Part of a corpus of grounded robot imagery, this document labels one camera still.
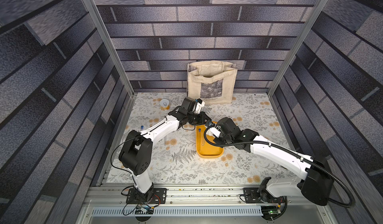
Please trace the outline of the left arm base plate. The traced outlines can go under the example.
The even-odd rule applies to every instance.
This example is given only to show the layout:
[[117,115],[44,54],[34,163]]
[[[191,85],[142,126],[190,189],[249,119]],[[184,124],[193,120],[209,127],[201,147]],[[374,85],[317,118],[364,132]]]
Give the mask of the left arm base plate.
[[161,205],[166,203],[168,189],[152,188],[146,194],[140,193],[136,188],[130,188],[127,193],[127,204],[154,204]]

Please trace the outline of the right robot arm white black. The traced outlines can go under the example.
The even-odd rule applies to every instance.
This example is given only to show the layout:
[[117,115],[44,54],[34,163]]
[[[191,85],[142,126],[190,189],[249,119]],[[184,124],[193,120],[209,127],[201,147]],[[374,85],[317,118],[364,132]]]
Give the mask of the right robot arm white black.
[[204,133],[213,137],[215,146],[234,146],[239,150],[265,157],[286,168],[293,178],[265,178],[260,185],[260,192],[272,197],[298,196],[308,201],[325,206],[330,199],[333,179],[329,177],[329,165],[324,158],[315,159],[277,145],[256,131],[241,130],[232,119],[225,117],[209,127]]

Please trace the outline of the white wipe cloth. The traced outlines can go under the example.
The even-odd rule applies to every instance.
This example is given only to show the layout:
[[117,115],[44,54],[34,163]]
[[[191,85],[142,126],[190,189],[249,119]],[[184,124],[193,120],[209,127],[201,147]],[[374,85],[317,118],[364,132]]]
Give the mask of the white wipe cloth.
[[208,136],[213,136],[213,133],[211,132],[211,129],[215,128],[215,126],[216,126],[216,123],[211,122],[211,121],[207,122],[205,124],[206,129],[205,129],[204,133],[206,133],[206,135],[208,135]]

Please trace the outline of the yellow plastic tray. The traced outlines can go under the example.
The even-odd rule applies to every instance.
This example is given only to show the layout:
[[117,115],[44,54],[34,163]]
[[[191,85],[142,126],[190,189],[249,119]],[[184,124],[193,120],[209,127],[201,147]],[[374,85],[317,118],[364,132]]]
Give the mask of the yellow plastic tray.
[[[202,133],[204,133],[204,131],[206,129],[206,127],[204,125],[197,126],[195,128],[195,138],[196,138],[196,132],[198,131],[199,128],[201,128]],[[215,158],[218,158],[218,157],[223,155],[223,153],[224,153],[224,149],[223,148],[215,147],[215,146],[210,145],[209,143],[206,142],[204,136],[202,138],[202,141],[203,141],[203,144],[202,144],[200,150],[198,150],[197,147],[196,147],[197,154],[201,158],[204,158],[204,159],[215,159]]]

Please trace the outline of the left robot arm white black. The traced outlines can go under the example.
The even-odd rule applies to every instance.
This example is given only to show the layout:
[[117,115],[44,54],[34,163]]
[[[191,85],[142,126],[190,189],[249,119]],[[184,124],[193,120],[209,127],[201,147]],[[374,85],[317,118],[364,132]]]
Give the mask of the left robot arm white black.
[[211,119],[202,111],[204,105],[205,102],[201,99],[186,97],[182,105],[174,108],[154,126],[128,133],[118,159],[127,172],[132,174],[137,201],[147,203],[154,196],[154,184],[147,171],[151,163],[153,146],[186,124],[196,127],[211,122]]

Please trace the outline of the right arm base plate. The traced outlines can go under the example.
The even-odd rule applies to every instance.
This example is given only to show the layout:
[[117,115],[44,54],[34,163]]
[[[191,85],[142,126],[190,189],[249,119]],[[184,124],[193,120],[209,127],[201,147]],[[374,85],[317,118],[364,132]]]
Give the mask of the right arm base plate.
[[284,204],[285,197],[273,197],[266,190],[259,191],[258,188],[243,188],[242,197],[247,204]]

